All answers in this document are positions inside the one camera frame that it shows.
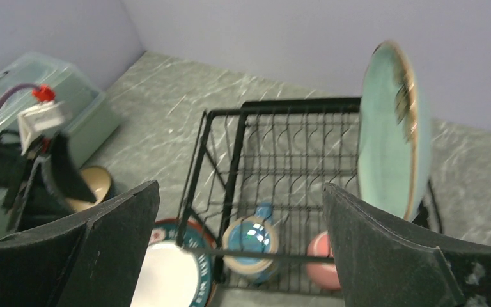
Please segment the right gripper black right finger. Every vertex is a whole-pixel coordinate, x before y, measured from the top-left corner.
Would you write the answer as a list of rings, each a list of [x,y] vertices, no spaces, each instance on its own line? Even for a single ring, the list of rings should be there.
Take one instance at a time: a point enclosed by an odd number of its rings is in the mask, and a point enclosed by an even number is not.
[[[491,306],[491,246],[427,230],[323,186],[347,306]]]

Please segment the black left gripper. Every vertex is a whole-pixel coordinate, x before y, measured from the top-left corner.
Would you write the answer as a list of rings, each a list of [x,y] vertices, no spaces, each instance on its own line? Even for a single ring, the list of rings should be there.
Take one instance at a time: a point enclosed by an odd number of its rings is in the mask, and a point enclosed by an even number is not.
[[[27,230],[59,219],[56,188],[65,198],[94,203],[97,197],[76,168],[69,138],[38,137],[26,154],[0,137],[0,233]]]

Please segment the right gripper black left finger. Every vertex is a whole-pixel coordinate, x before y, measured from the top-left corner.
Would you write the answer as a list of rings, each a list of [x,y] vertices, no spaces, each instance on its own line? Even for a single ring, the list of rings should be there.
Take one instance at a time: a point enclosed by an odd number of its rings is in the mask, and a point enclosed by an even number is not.
[[[160,204],[145,182],[0,240],[0,306],[129,306]]]

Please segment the pink mug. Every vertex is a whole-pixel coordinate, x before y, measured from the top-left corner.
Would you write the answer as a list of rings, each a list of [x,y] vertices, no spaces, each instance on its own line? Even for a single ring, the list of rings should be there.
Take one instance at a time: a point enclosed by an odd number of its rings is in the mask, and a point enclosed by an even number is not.
[[[332,248],[327,231],[319,233],[310,243],[308,256],[332,258]],[[310,262],[306,264],[306,272],[312,282],[326,290],[341,290],[338,272],[332,259],[330,263]]]

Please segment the white plate teal lettered rim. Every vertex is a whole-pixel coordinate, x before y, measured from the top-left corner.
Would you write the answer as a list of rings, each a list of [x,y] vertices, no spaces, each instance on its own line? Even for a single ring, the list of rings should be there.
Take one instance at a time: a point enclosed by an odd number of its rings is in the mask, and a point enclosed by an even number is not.
[[[177,219],[155,223],[131,306],[207,306],[215,287],[213,260],[177,245]]]

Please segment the blue mug orange inside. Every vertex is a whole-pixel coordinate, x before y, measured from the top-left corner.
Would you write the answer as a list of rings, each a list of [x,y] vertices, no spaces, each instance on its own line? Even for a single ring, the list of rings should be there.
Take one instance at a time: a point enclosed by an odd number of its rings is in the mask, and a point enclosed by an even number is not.
[[[253,215],[232,222],[222,237],[222,247],[230,251],[277,253],[280,243],[272,204],[261,203]],[[225,256],[223,261],[232,272],[254,285],[267,282],[279,269],[279,263],[272,258]]]

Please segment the light blue flower plate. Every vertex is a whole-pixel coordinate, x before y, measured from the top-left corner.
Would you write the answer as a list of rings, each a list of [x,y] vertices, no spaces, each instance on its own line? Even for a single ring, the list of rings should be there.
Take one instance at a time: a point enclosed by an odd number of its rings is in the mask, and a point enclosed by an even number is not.
[[[359,117],[361,199],[413,221],[430,177],[432,118],[412,64],[393,40],[379,44],[371,55]]]

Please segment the black wire dish rack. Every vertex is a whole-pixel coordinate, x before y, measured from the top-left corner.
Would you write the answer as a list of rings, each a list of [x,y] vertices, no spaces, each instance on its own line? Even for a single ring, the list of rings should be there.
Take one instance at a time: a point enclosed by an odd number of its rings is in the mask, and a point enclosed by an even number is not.
[[[309,243],[327,231],[323,186],[338,185],[359,198],[357,160],[359,97],[249,101],[240,108],[203,113],[187,185],[177,243],[197,254],[214,255],[213,278],[240,280],[225,256],[272,258],[276,274],[258,284],[272,291],[307,293],[326,290],[306,272]],[[418,215],[411,221],[429,227],[424,197],[433,194],[430,177]],[[230,251],[222,247],[229,225],[254,214],[261,203],[273,206],[277,253]]]

